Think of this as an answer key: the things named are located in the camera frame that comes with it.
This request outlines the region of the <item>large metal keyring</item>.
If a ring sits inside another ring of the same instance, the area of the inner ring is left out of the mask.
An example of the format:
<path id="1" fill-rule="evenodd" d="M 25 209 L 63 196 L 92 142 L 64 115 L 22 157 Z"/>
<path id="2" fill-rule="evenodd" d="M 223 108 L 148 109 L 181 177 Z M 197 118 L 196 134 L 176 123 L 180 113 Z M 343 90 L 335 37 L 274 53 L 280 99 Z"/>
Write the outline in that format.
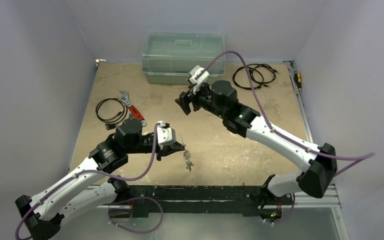
<path id="1" fill-rule="evenodd" d="M 191 161 L 191 152 L 187 149 L 187 145 L 184 143 L 182 135 L 180 135 L 181 145 L 183 146 L 183 159 L 185 160 L 186 169 L 189 173 L 192 172 L 192 168 L 194 167 L 194 163 Z"/>

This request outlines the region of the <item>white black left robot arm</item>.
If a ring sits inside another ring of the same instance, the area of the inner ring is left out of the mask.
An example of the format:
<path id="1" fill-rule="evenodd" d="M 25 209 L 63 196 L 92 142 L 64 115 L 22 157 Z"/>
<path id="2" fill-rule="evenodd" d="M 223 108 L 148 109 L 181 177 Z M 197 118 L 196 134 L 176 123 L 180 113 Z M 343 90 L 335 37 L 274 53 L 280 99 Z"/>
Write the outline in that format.
<path id="1" fill-rule="evenodd" d="M 49 240 L 61 229 L 63 221 L 101 204 L 126 203 L 126 182 L 142 179 L 155 160 L 182 152 L 185 145 L 176 139 L 176 131 L 165 121 L 158 121 L 153 131 L 143 134 L 140 120 L 128 118 L 72 171 L 52 186 L 33 196 L 21 195 L 15 205 L 21 220 L 15 229 L 19 240 L 25 226 L 29 240 Z M 139 176 L 122 177 L 114 171 L 128 163 L 130 154 L 150 154 L 146 169 Z"/>

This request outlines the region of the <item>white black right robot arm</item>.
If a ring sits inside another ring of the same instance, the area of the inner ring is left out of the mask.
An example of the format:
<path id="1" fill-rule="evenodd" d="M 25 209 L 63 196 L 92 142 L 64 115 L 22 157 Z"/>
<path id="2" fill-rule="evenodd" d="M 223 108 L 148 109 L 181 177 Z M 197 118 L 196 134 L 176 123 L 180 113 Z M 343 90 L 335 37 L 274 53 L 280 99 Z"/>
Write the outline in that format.
<path id="1" fill-rule="evenodd" d="M 318 146 L 281 128 L 270 127 L 269 121 L 259 112 L 239 102 L 237 90 L 228 81 L 219 80 L 212 85 L 203 83 L 197 92 L 189 87 L 175 102 L 186 115 L 200 109 L 210 112 L 221 118 L 231 133 L 263 144 L 297 166 L 297 171 L 267 178 L 260 196 L 268 204 L 297 192 L 320 199 L 337 173 L 336 152 L 332 145 Z"/>

